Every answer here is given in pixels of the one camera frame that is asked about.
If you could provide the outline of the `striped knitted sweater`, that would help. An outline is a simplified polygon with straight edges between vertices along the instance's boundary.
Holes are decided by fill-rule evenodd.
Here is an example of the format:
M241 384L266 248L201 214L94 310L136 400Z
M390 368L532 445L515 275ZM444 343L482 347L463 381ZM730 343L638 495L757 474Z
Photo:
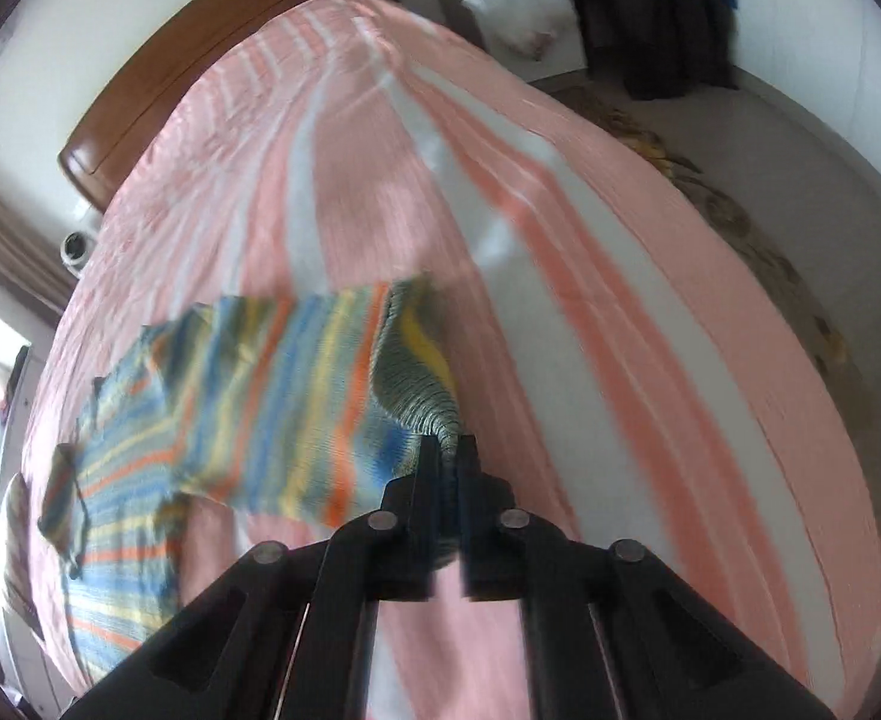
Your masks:
M53 452L37 525L88 679L180 610L196 499L335 528L460 413L426 277L302 299L225 296L144 328Z

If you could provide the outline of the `dark hanging clothes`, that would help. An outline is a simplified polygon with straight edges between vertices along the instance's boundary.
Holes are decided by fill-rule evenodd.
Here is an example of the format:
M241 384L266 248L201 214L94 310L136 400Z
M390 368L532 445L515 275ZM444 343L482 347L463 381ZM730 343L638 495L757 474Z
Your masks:
M720 0L573 0L587 73L616 73L630 98L733 89L735 11Z

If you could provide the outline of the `pink striped bed sheet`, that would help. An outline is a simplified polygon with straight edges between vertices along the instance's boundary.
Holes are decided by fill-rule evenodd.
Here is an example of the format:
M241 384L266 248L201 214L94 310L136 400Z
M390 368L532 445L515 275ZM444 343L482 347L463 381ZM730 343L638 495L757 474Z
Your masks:
M647 546L826 718L858 712L881 533L787 320L655 167L388 0L308 0L230 49L110 203L24 447L32 593L76 702L102 678L77 665L37 518L95 381L196 304L414 277L484 473L573 541ZM440 450L431 596L378 606L359 718L538 718L520 606L463 589L455 455ZM178 613L257 544L342 525L193 500Z

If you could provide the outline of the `striped pillow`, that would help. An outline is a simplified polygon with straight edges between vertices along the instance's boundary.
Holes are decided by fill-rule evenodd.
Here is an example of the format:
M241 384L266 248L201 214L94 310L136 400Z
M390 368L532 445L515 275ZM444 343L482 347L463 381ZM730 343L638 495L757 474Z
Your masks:
M29 488L21 472L14 473L9 479L0 514L4 536L4 608L19 617L38 642L43 642L29 566Z

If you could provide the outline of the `white round fan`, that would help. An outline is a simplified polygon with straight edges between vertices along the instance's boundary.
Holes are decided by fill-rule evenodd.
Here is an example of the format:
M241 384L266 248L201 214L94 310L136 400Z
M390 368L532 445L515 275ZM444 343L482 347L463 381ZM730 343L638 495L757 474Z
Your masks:
M61 263L74 278L81 278L81 273L94 255L97 238L89 231L71 231L59 246Z

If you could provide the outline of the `wooden headboard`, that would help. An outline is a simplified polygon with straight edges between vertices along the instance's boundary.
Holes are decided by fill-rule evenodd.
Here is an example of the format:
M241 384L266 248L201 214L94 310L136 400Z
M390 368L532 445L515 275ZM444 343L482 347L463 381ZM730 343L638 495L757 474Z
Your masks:
M104 211L187 91L269 20L307 0L191 0L128 59L82 115L58 162Z

